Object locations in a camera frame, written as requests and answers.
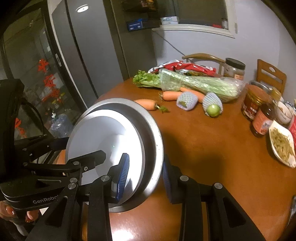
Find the glass door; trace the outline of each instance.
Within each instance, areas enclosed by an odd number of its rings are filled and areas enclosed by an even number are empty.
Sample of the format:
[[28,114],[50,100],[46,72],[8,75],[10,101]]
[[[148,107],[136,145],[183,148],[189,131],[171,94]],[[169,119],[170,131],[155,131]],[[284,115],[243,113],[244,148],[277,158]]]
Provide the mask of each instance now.
[[[66,137],[83,107],[53,50],[56,45],[51,43],[46,26],[46,4],[43,1],[19,13],[1,38],[0,54],[7,78],[20,79],[25,85],[24,97],[41,114],[45,132]],[[40,134],[42,126],[38,117],[30,107],[21,106],[15,140]]]

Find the chair backrest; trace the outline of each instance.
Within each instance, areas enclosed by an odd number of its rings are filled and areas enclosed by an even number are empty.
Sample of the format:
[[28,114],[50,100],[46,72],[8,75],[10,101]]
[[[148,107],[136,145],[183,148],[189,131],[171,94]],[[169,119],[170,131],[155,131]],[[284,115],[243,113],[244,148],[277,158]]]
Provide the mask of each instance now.
[[[266,72],[270,73],[271,75],[277,77],[281,82],[277,81],[276,79],[270,77],[269,75],[262,72],[262,70],[265,70]],[[287,76],[285,73],[280,71],[278,68],[274,67],[273,65],[264,62],[261,59],[257,60],[257,77],[256,80],[258,82],[265,82],[275,88],[277,88],[281,94],[283,95]]]
[[221,74],[222,65],[223,65],[223,63],[225,63],[225,60],[222,60],[220,58],[217,58],[217,57],[207,54],[207,53],[194,53],[194,54],[190,54],[190,55],[186,55],[186,56],[182,57],[182,59],[186,59],[186,61],[188,61],[188,59],[190,59],[190,58],[195,58],[195,59],[199,59],[199,60],[209,60],[209,61],[219,63],[220,65],[219,65],[218,74]]

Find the plastic water bottle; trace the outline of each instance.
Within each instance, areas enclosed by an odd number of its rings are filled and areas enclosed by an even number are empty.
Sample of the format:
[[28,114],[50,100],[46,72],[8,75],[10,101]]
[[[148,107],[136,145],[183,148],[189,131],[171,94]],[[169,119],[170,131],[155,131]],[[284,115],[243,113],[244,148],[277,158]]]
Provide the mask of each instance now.
[[73,130],[73,124],[66,114],[57,114],[52,111],[52,125],[50,126],[50,132],[53,136],[58,138],[70,136]]

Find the stainless steel bowl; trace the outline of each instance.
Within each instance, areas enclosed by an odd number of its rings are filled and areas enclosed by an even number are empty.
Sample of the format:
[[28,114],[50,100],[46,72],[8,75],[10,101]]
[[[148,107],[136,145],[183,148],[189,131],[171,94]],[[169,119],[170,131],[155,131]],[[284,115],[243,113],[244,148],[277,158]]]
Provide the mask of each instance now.
[[124,115],[137,129],[142,138],[145,150],[144,174],[138,189],[126,202],[109,209],[110,212],[119,213],[139,206],[154,191],[163,166],[163,141],[159,128],[149,112],[138,103],[128,99],[112,98],[100,101],[87,109],[78,119],[77,123],[89,113],[103,109],[114,110]]
[[255,80],[251,80],[251,81],[249,82],[249,84],[250,84],[250,85],[255,85],[255,86],[257,86],[257,87],[263,89],[267,94],[270,94],[270,92],[271,92],[271,89],[270,89],[270,88],[268,88],[268,87],[265,86],[264,84],[261,84],[261,83],[255,81]]

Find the black lid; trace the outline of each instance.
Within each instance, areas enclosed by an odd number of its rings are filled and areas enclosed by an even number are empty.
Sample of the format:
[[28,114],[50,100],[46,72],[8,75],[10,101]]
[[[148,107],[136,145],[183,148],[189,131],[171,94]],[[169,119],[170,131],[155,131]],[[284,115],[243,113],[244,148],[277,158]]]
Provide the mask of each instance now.
[[225,63],[237,69],[245,70],[246,68],[244,63],[233,58],[226,58]]

